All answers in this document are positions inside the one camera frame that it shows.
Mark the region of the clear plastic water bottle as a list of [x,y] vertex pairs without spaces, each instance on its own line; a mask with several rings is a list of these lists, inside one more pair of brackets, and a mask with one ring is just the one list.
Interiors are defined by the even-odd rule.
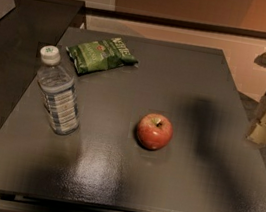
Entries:
[[75,79],[62,64],[60,55],[56,46],[41,48],[42,65],[37,71],[37,81],[51,128],[56,134],[68,135],[78,129],[80,122]]

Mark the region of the red apple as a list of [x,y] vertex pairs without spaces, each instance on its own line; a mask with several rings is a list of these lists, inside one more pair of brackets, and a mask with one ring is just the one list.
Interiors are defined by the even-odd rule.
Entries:
[[164,115],[150,113],[136,127],[138,141],[150,151],[165,147],[173,137],[173,127]]

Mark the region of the green chip bag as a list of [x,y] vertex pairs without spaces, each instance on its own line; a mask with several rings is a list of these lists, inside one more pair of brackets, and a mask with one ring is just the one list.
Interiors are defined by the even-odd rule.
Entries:
[[116,69],[138,63],[122,38],[91,41],[66,47],[78,75]]

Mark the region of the dark side table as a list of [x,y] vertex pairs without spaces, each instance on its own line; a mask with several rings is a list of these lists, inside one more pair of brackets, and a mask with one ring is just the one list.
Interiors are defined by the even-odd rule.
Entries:
[[35,77],[40,48],[84,20],[83,0],[15,0],[0,19],[0,128]]

